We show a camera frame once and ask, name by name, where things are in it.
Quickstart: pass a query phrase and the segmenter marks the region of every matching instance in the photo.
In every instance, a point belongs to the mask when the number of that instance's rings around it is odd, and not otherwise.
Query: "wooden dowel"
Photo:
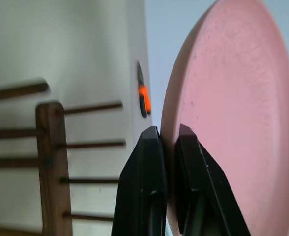
[[[0,227],[0,236],[42,236],[42,234]]]
[[[62,178],[61,184],[118,184],[119,179]]]
[[[0,129],[0,139],[15,139],[37,137],[44,134],[44,130],[34,128]]]
[[[10,87],[0,89],[0,100],[10,99],[15,97],[21,97],[25,95],[30,95],[39,92],[45,92],[49,89],[46,82],[41,82],[37,84],[22,85],[19,87]]]
[[[38,168],[39,159],[32,158],[0,158],[0,168]]]
[[[71,114],[77,114],[77,113],[95,112],[95,111],[109,110],[109,109],[122,108],[122,107],[123,107],[122,102],[113,102],[109,104],[96,105],[96,106],[91,106],[91,107],[78,107],[78,108],[66,109],[64,110],[63,114],[71,115]]]
[[[65,219],[73,219],[73,220],[93,220],[93,221],[107,221],[112,222],[112,216],[101,216],[101,215],[85,215],[85,214],[73,214],[66,212],[63,214],[63,218]]]
[[[96,142],[96,143],[73,143],[57,146],[57,148],[79,149],[79,148],[108,148],[126,146],[125,141]]]

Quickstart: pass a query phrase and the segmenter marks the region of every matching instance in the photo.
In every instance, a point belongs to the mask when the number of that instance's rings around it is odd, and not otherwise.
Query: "wooden post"
[[[71,212],[69,184],[60,184],[61,178],[69,178],[67,150],[56,148],[66,145],[63,113],[58,102],[36,108],[36,127],[47,131],[37,138],[39,158],[46,163],[39,166],[44,236],[72,236],[72,219],[63,217]]]

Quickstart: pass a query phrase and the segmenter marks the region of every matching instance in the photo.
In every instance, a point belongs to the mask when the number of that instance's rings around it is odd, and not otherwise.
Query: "white wall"
[[[132,37],[137,32],[142,41]],[[123,148],[69,151],[70,176],[119,176],[139,132],[152,124],[140,115],[135,72],[139,59],[148,75],[145,35],[143,0],[0,0],[0,86],[36,77],[51,86],[51,95],[0,102],[0,127],[35,126],[39,101],[71,107],[121,100],[124,110],[66,118],[69,142],[127,142]],[[15,153],[36,153],[36,140],[0,141],[0,155]],[[116,187],[71,187],[74,211],[113,214],[115,200]],[[41,229],[37,171],[0,171],[0,223]],[[74,236],[110,235],[111,228],[74,222]]]
[[[146,0],[153,124],[160,126],[163,101],[176,56],[190,29],[214,0]],[[264,0],[289,51],[289,1]]]

